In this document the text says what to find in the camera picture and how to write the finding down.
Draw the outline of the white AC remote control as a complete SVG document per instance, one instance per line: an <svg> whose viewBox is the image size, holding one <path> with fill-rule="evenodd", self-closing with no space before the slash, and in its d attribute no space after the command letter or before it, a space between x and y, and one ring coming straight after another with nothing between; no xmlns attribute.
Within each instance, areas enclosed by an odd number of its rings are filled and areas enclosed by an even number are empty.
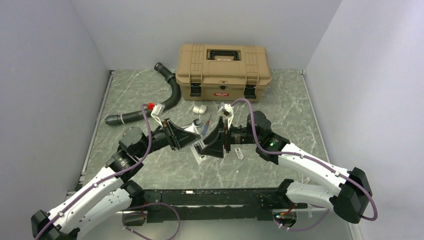
<svg viewBox="0 0 424 240"><path fill-rule="evenodd" d="M204 154L201 154L201 151L204 149L204 147L205 144L201 139L193 142L190 145L190 150L192 151L198 165L201 165L202 162L206 159L206 156Z"/></svg>

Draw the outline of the white battery cover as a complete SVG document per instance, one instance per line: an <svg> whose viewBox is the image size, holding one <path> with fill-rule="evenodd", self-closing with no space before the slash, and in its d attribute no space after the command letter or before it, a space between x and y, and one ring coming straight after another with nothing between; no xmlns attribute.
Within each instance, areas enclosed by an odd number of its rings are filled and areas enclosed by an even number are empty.
<svg viewBox="0 0 424 240"><path fill-rule="evenodd" d="M244 159L243 152L242 152L242 150L239 147L235 148L234 151L235 151L235 153L237 155L237 158L239 160L243 160Z"/></svg>

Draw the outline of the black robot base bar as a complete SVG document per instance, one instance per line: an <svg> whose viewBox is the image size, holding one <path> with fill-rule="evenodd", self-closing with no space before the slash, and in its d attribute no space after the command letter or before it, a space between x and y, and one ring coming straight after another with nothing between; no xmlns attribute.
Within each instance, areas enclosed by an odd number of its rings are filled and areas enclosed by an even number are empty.
<svg viewBox="0 0 424 240"><path fill-rule="evenodd" d="M128 211L145 213L148 223L180 219L271 221L273 214L306 209L292 203L276 187L218 189L145 189L132 198Z"/></svg>

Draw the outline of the white pipe elbow fitting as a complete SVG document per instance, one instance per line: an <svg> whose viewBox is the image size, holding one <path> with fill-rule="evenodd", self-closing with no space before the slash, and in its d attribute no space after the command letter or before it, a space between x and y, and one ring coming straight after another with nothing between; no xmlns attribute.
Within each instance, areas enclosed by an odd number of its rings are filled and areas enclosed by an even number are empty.
<svg viewBox="0 0 424 240"><path fill-rule="evenodd" d="M198 115L203 115L206 113L206 111L207 111L206 105L194 105L192 108L192 112Z"/></svg>

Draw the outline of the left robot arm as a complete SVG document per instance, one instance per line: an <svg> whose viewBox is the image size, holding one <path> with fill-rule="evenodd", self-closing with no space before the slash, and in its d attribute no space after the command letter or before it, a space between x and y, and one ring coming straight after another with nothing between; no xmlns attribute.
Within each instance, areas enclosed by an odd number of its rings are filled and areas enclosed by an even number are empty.
<svg viewBox="0 0 424 240"><path fill-rule="evenodd" d="M182 128L165 119L154 131L144 134L128 128L117 151L91 181L65 202L31 217L36 240L79 240L102 220L125 210L137 210L144 203L144 190L132 177L143 167L148 154L169 146L180 150L201 139L194 126Z"/></svg>

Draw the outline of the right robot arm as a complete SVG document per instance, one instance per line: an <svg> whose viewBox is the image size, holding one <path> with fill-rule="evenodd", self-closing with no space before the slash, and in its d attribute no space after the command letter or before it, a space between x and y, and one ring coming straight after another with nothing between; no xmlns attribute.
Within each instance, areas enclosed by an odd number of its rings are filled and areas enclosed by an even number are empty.
<svg viewBox="0 0 424 240"><path fill-rule="evenodd" d="M308 185L285 179L275 193L276 203L310 204L333 210L341 219L357 224L372 202L372 190L366 173L357 167L348 170L332 165L305 152L271 129L271 122L261 111L247 116L246 126L229 126L220 118L217 126L204 139L201 155L223 158L232 145L256 144L260 158L275 165L291 168L316 181Z"/></svg>

